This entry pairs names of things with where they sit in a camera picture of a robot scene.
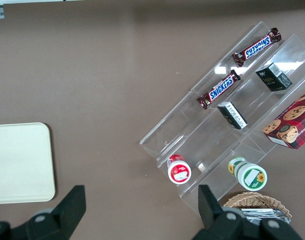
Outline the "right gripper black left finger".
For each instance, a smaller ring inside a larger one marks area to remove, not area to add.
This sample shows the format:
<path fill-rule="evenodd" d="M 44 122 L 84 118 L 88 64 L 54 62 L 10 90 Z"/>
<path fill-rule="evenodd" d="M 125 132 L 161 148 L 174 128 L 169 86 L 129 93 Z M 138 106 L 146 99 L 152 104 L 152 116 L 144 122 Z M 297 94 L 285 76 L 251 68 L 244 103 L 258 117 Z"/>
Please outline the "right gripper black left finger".
<path fill-rule="evenodd" d="M 68 240 L 85 212 L 85 186 L 76 185 L 50 213 L 37 214 L 15 228 L 0 221 L 0 240 Z"/>

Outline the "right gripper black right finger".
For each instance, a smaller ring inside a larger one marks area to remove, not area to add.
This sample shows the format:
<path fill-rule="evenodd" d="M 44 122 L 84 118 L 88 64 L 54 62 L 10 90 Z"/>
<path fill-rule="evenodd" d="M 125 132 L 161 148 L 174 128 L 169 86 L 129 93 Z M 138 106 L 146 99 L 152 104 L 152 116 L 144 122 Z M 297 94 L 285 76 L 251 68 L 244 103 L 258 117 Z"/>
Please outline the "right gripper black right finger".
<path fill-rule="evenodd" d="M 302 237 L 286 222 L 266 218 L 259 225 L 242 217 L 233 208 L 223 210 L 210 187 L 198 187 L 198 210 L 204 228 L 195 240 L 300 240 Z"/>

